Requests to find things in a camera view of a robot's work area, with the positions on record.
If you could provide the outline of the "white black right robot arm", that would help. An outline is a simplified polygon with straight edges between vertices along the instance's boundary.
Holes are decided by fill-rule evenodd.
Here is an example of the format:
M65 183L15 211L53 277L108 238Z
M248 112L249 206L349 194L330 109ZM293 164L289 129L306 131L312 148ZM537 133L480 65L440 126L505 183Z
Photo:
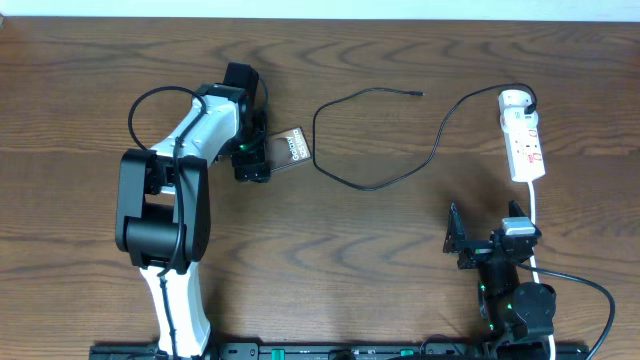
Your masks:
M509 203L509 216L486 240L470 239L457 207L450 206L443 251L458 256L459 269L479 273L480 311L490 327L479 346L484 357L540 358L542 344L554 334L555 290L522 282L517 271L534 254L540 237L541 231L515 201Z

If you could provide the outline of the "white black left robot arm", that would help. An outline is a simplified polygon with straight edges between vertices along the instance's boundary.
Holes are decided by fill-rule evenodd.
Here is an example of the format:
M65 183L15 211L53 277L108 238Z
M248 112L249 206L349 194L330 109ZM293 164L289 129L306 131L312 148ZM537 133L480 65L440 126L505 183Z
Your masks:
M115 243L151 291L157 359L213 355L199 277L211 233L209 169L228 157L237 181L269 181L267 110L255 104L265 86L253 67L236 62L220 83L169 85L190 97L189 112L165 139L138 142L121 158Z

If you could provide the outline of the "Galaxy smartphone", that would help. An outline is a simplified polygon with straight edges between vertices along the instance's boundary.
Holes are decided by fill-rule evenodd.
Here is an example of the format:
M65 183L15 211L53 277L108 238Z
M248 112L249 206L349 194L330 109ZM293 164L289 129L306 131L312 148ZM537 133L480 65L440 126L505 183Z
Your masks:
M301 127L268 136L268 162L272 172L300 165L312 154Z

